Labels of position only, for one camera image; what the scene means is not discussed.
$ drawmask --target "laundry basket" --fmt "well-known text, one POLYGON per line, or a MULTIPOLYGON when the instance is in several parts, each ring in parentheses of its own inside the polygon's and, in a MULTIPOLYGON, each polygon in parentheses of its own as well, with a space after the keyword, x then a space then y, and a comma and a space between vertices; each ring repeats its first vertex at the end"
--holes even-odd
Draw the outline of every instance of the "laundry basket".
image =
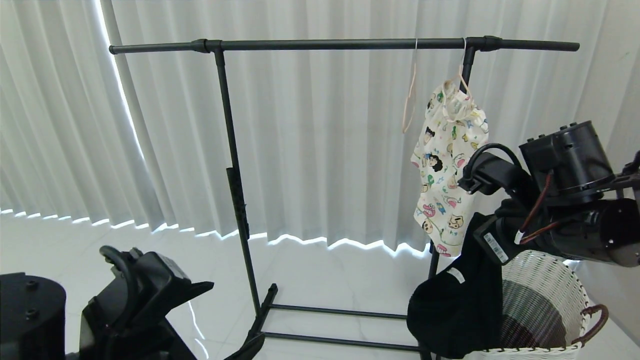
POLYGON ((472 352, 465 360, 576 359, 609 317, 605 306, 589 307, 574 272, 543 252, 525 251, 505 265, 502 292, 504 348, 472 352), (589 328, 597 312, 600 318, 589 328))

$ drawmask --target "screw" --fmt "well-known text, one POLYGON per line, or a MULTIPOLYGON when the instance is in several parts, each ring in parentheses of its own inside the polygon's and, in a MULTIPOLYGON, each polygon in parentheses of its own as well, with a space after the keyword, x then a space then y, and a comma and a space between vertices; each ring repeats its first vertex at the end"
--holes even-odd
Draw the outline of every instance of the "screw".
POLYGON ((25 313, 27 320, 33 320, 38 317, 40 312, 37 309, 28 309, 25 313))
POLYGON ((26 284, 27 290, 35 290, 38 288, 38 282, 35 280, 29 280, 26 284))

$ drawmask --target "clothes rack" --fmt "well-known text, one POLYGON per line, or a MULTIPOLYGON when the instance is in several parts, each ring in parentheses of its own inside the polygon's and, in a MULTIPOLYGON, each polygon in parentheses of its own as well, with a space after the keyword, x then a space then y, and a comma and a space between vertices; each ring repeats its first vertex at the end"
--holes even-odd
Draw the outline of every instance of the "clothes rack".
MULTIPOLYGON (((248 332, 247 340, 254 338, 262 332, 262 327, 270 310, 304 311, 312 313, 324 313, 332 315, 364 316, 371 318, 384 318, 391 320, 405 320, 406 315, 373 313, 368 311, 353 311, 345 309, 329 309, 325 307, 293 306, 274 304, 278 286, 274 283, 269 287, 267 295, 260 303, 253 263, 249 250, 249 223, 247 221, 244 192, 238 161, 236 134, 234 131, 229 89, 227 85, 227 72, 225 70, 225 51, 277 51, 277 50, 375 50, 375 49, 464 49, 462 77, 468 83, 471 68, 474 63, 476 51, 495 51, 498 49, 525 49, 547 51, 577 51, 580 44, 575 42, 552 42, 539 40, 505 40, 499 37, 467 37, 467 38, 404 38, 404 39, 350 39, 350 40, 207 40, 199 39, 192 42, 179 42, 171 44, 143 44, 143 45, 111 45, 111 54, 125 53, 156 53, 165 51, 196 51, 199 53, 214 53, 218 68, 218 79, 222 95, 222 105, 227 125, 227 137, 229 141, 232 166, 227 169, 227 179, 231 191, 236 222, 243 250, 244 263, 246 265, 252 303, 255 311, 255 321, 248 332)), ((438 252, 433 252, 433 243, 430 246, 431 267, 428 278, 436 274, 438 267, 438 252)), ((422 359, 431 358, 428 349, 422 346, 399 345, 390 343, 377 343, 371 341, 356 341, 337 338, 321 338, 317 336, 305 336, 299 334, 284 334, 279 332, 264 332, 267 338, 284 340, 313 341, 318 343, 330 343, 338 345, 354 345, 369 348, 382 348, 389 350, 405 350, 419 352, 422 359)))

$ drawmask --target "white floor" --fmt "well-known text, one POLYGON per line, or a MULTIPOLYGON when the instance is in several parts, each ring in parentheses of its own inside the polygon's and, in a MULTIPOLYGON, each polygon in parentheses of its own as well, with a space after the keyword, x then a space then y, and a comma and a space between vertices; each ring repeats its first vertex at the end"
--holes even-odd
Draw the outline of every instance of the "white floor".
MULTIPOLYGON (((26 272, 65 287, 67 352, 78 348, 82 309, 113 276, 98 254, 102 245, 153 250, 175 260, 192 281, 214 281, 212 291, 191 302, 193 313, 185 304, 168 315, 169 321, 199 359, 224 359, 239 348, 254 314, 237 236, 224 240, 215 234, 194 237, 194 233, 177 229, 150 234, 149 229, 132 225, 112 229, 107 224, 2 215, 0 273, 26 272)), ((409 250, 391 255, 381 247, 363 250, 348 244, 328 250, 321 241, 301 244, 284 239, 273 245, 264 238, 252 239, 250 245, 260 301, 271 283, 277 282, 279 304, 406 313, 409 296, 429 269, 428 254, 418 256, 409 250)), ((397 320, 272 311, 263 330, 415 344, 405 323, 397 320)), ((256 359, 418 360, 419 356, 267 339, 256 359)), ((640 359, 640 348, 609 321, 586 345, 580 359, 640 359)))

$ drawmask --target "basket handle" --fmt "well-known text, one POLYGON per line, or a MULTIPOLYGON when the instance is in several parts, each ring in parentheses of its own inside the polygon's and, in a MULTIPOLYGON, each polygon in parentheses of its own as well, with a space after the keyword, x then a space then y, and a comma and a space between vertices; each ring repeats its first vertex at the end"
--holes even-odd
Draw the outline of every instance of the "basket handle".
POLYGON ((593 315, 598 311, 601 312, 598 322, 592 328, 590 328, 589 331, 587 331, 584 335, 573 340, 571 342, 572 345, 575 343, 582 343, 582 346, 584 346, 584 344, 586 344, 589 340, 593 339, 593 337, 596 336, 596 334, 598 334, 600 330, 602 330, 602 328, 604 327, 604 324, 606 324, 607 320, 609 319, 609 309, 607 309, 606 306, 602 304, 589 306, 584 310, 582 310, 580 313, 582 315, 593 315))

